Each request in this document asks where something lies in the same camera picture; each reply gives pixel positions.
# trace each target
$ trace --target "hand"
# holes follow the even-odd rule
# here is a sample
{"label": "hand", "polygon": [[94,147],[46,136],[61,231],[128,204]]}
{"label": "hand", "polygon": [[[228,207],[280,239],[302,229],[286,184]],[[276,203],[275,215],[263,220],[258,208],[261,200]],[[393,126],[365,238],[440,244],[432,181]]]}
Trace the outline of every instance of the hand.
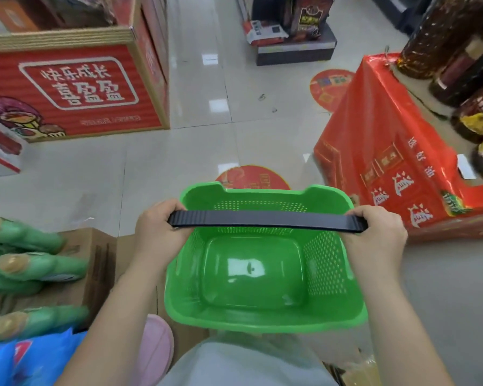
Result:
{"label": "hand", "polygon": [[167,220],[176,210],[186,210],[177,199],[156,203],[138,218],[134,234],[134,261],[144,267],[164,269],[176,257],[193,228],[175,229]]}
{"label": "hand", "polygon": [[352,270],[363,290],[382,282],[400,283],[400,267],[408,233],[401,217],[383,207],[360,206],[347,214],[363,217],[363,233],[340,233]]}

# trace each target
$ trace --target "red floor sticker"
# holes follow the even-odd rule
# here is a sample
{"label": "red floor sticker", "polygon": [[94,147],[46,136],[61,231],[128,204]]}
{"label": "red floor sticker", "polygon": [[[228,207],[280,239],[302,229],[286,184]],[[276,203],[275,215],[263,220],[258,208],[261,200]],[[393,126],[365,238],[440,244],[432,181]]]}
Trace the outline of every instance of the red floor sticker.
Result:
{"label": "red floor sticker", "polygon": [[222,173],[216,181],[225,188],[291,189],[274,171],[257,165],[243,165]]}
{"label": "red floor sticker", "polygon": [[309,83],[309,91],[323,108],[334,112],[340,104],[354,73],[344,69],[321,71]]}

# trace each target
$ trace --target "green shopping basket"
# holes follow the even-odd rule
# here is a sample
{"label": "green shopping basket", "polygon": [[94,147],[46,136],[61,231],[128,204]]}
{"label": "green shopping basket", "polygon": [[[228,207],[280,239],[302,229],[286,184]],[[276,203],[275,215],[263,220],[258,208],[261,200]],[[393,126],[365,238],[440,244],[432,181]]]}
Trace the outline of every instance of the green shopping basket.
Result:
{"label": "green shopping basket", "polygon": [[[202,183],[181,201],[189,210],[342,215],[353,207],[342,191],[321,185],[288,191]],[[165,307],[182,324],[252,333],[327,331],[367,320],[338,233],[290,227],[197,227],[168,266]]]}

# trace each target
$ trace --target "person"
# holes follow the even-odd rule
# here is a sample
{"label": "person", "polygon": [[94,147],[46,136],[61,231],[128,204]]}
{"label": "person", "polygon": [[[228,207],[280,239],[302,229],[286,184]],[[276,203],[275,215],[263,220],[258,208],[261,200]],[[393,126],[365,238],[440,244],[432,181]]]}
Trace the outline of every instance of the person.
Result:
{"label": "person", "polygon": [[[172,199],[143,212],[135,230],[134,257],[56,386],[131,384],[145,320],[156,284],[193,231],[174,229],[168,217],[184,206]],[[371,337],[383,386],[454,386],[400,284],[407,233],[399,215],[360,206],[348,214],[369,228],[341,234],[369,313]],[[184,355],[163,386],[336,385],[318,358],[293,335],[268,339],[219,333]]]}

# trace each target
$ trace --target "light-colored clothing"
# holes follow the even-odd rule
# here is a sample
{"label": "light-colored clothing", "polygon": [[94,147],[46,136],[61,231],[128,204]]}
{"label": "light-colored clothing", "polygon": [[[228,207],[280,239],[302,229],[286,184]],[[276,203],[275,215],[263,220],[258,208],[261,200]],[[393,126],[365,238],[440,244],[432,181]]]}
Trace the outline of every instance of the light-colored clothing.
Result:
{"label": "light-colored clothing", "polygon": [[158,386],[337,386],[294,335],[220,332],[184,355]]}

